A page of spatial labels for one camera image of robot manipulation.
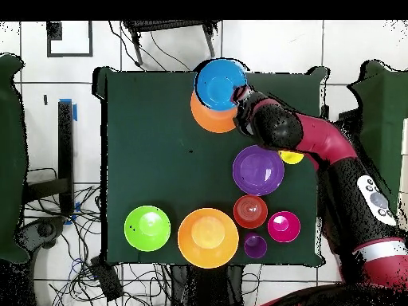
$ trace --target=red bowl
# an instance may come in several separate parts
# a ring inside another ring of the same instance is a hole
[[[243,228],[255,229],[266,221],[268,207],[262,198],[247,194],[235,202],[233,217]]]

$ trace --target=table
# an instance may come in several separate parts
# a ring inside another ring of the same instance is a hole
[[[102,189],[107,188],[103,247],[107,262],[187,264],[177,245],[181,221],[193,210],[219,209],[233,218],[233,204],[243,193],[234,183],[232,164],[240,150],[252,145],[233,130],[214,134],[201,128],[190,111],[196,73],[94,71],[93,94],[101,100],[103,160]],[[307,74],[247,73],[261,92],[273,92],[310,116],[320,114],[320,83],[325,67]],[[275,242],[266,225],[257,229],[268,242],[258,260],[245,255],[238,226],[239,248],[229,264],[322,265],[315,253],[316,176],[312,163],[285,164],[280,187],[262,197],[269,216],[279,210],[294,212],[301,222],[298,238],[288,244]],[[124,236],[124,220],[137,206],[154,205],[167,213],[171,236],[161,249],[145,253],[132,248]]]

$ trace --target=blue bowl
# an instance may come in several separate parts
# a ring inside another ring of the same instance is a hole
[[[195,78],[195,92],[209,109],[223,112],[236,105],[233,91],[247,84],[243,67],[236,61],[215,59],[206,64]]]

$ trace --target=bowl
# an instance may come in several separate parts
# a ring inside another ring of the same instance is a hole
[[[294,241],[300,232],[299,218],[289,211],[280,211],[269,219],[268,232],[280,243]]]
[[[243,228],[255,229],[264,224],[268,217],[268,207],[262,198],[247,194],[235,202],[233,217]]]
[[[199,100],[209,109],[220,112],[236,107],[231,100],[233,91],[246,84],[242,65],[233,59],[225,58],[208,62],[194,80]]]
[[[156,206],[134,209],[124,223],[128,243],[139,251],[155,251],[164,246],[170,237],[170,220]]]
[[[233,161],[233,180],[247,194],[270,194],[283,178],[284,163],[275,151],[251,146],[241,151]]]
[[[233,257],[239,237],[237,227],[227,214],[203,208],[184,218],[177,240],[180,252],[192,265],[213,269]]]
[[[278,151],[278,154],[287,164],[298,164],[304,157],[304,154],[294,151]]]
[[[235,128],[233,118],[237,115],[237,108],[224,112],[216,112],[203,105],[195,95],[191,94],[191,113],[195,121],[204,129],[221,134]]]
[[[244,250],[248,257],[253,259],[262,258],[266,254],[268,245],[266,240],[257,233],[248,233],[245,236]]]

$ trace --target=power strip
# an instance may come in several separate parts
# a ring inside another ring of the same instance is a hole
[[[99,256],[91,259],[90,270],[92,275],[100,282],[100,288],[108,301],[120,298],[124,294],[124,288],[113,268],[106,262],[100,262]]]

